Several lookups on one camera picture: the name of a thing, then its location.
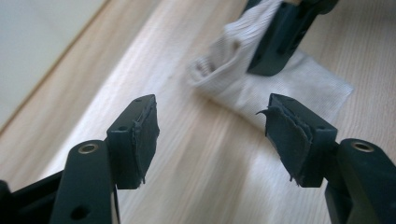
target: clamp jaw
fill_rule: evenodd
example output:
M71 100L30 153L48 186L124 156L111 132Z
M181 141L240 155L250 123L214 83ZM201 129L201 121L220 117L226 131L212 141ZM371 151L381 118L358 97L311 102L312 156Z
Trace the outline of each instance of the clamp jaw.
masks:
M296 6L282 2L268 26L248 73L271 77L279 73L300 45L318 14L330 12L338 0L303 0Z
M298 101L271 94L265 135L291 178L303 188L328 180L332 223L395 223L396 166L372 143L335 142L337 130Z
M118 189L137 189L160 133L154 95L133 100L107 139L73 147L64 170L13 193L0 181L0 223L120 223Z

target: wood grain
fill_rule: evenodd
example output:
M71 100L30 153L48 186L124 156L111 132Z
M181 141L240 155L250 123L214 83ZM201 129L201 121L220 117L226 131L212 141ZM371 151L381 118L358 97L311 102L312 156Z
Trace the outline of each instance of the wood grain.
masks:
M186 84L188 64L244 5L110 2L2 132L0 178L18 189L63 169L72 146L104 139L125 106L155 93L157 154L147 184L119 193L123 223L330 223L324 188L290 183L262 133ZM340 1L301 45L355 87L338 139L374 142L393 161L395 10L391 0Z

